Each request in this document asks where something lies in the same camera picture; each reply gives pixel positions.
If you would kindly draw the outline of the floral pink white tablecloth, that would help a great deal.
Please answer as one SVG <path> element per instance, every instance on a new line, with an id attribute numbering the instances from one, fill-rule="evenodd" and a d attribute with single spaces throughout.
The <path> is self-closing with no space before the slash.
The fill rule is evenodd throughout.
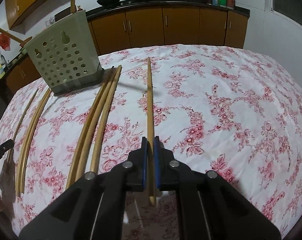
<path id="1" fill-rule="evenodd" d="M 154 126 L 177 160 L 199 172 L 216 171 L 287 236 L 302 216 L 302 88 L 269 56 L 215 46 L 154 46 L 99 58 L 122 66 L 108 116 L 99 172 L 110 171 L 147 134 L 147 58 L 154 86 Z M 0 121 L 0 144 L 15 140 L 12 163 L 0 161 L 0 194 L 9 230 L 19 233 L 64 192 L 92 86 L 51 95 L 39 118 L 17 197 L 12 174 L 26 131 L 48 89 L 39 79 L 14 95 Z"/>

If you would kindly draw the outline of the red plastic bag on wall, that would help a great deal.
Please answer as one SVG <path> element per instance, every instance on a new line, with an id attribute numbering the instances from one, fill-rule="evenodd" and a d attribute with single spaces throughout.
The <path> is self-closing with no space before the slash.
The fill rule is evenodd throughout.
<path id="1" fill-rule="evenodd" d="M 5 34 L 0 34 L 0 47 L 2 48 L 2 50 L 4 51 L 10 51 L 11 47 L 10 47 L 10 43 L 11 43 L 11 39 L 6 36 Z"/>

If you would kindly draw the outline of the brown lower kitchen cabinets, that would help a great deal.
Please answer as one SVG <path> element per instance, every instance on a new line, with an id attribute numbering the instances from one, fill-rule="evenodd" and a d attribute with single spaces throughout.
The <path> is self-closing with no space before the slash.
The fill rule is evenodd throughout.
<path id="1" fill-rule="evenodd" d="M 250 10 L 205 2 L 135 2 L 86 13 L 97 54 L 129 48 L 206 44 L 243 48 Z"/>

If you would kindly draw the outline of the yellow detergent bottle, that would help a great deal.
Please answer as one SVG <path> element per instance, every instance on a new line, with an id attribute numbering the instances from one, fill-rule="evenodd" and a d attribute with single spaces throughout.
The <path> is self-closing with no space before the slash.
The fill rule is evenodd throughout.
<path id="1" fill-rule="evenodd" d="M 0 64 L 0 79 L 5 75 L 5 70 L 3 68 L 3 65 Z"/>

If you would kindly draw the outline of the thin wooden chopstick leftmost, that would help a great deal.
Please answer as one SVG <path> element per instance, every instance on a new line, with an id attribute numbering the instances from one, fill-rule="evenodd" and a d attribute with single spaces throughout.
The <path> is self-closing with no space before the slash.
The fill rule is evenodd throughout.
<path id="1" fill-rule="evenodd" d="M 34 98 L 35 98 L 37 92 L 38 92 L 38 89 L 36 89 L 36 91 L 34 92 L 34 94 L 31 96 L 30 100 L 28 101 L 28 104 L 26 105 L 26 107 L 25 107 L 25 109 L 24 109 L 24 111 L 23 111 L 23 113 L 22 113 L 22 115 L 21 115 L 21 117 L 20 117 L 20 119 L 19 119 L 19 122 L 18 122 L 18 124 L 17 124 L 17 126 L 16 126 L 15 132 L 14 132 L 14 134 L 13 134 L 13 138 L 12 138 L 13 142 L 15 142 L 15 140 L 16 140 L 17 134 L 18 134 L 19 129 L 20 129 L 20 126 L 21 126 L 21 124 L 22 124 L 22 122 L 23 122 L 23 120 L 24 120 L 24 117 L 25 117 L 25 115 L 26 115 L 26 112 L 29 110 L 30 105 L 31 105 L 31 103 L 33 102 L 33 100 L 34 100 Z M 10 161 L 11 161 L 11 157 L 12 157 L 12 155 L 13 155 L 13 151 L 14 151 L 14 148 L 11 148 L 11 149 L 9 150 L 8 155 L 7 155 L 6 161 L 7 161 L 8 164 L 9 164 Z"/>

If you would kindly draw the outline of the wooden chopstick far left pair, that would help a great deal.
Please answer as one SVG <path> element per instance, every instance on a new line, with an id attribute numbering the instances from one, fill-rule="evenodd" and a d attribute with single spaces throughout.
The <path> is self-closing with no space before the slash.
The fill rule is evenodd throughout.
<path id="1" fill-rule="evenodd" d="M 37 127 L 37 124 L 38 124 L 38 120 L 42 114 L 42 111 L 49 99 L 50 95 L 48 95 L 46 98 L 45 98 L 45 101 L 43 103 L 43 105 L 41 106 L 41 109 L 36 117 L 36 121 L 35 121 L 35 126 L 31 129 L 31 134 L 30 134 L 30 138 L 28 140 L 28 144 L 27 144 L 27 148 L 26 148 L 26 152 L 25 152 L 25 155 L 24 155 L 24 163 L 23 163 L 23 166 L 22 166 L 22 173 L 21 173 L 21 181 L 20 181 L 20 193 L 21 192 L 24 192 L 24 189 L 22 189 L 22 184 L 24 184 L 24 179 L 25 179 L 25 171 L 26 171 L 26 164 L 27 164 L 27 161 L 28 161 L 28 155 L 29 155 L 29 151 L 30 151 L 30 147 L 31 147 L 31 141 L 32 141 L 32 138 L 34 136 L 34 132 L 36 130 L 36 127 Z"/>

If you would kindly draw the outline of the chopstick out of holder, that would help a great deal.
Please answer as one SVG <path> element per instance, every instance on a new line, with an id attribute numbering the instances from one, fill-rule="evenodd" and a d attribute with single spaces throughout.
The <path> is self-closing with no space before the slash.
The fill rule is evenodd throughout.
<path id="1" fill-rule="evenodd" d="M 5 31 L 4 29 L 0 28 L 0 33 L 8 36 L 9 38 L 13 39 L 14 41 L 18 42 L 21 46 L 25 46 L 26 42 L 15 35 L 9 33 L 8 31 Z"/>

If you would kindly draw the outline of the green perforated utensil holder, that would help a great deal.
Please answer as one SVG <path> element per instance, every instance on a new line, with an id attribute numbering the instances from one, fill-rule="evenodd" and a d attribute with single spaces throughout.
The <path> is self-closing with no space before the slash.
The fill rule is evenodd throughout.
<path id="1" fill-rule="evenodd" d="M 55 95 L 100 83 L 104 69 L 84 10 L 55 22 L 24 48 Z"/>

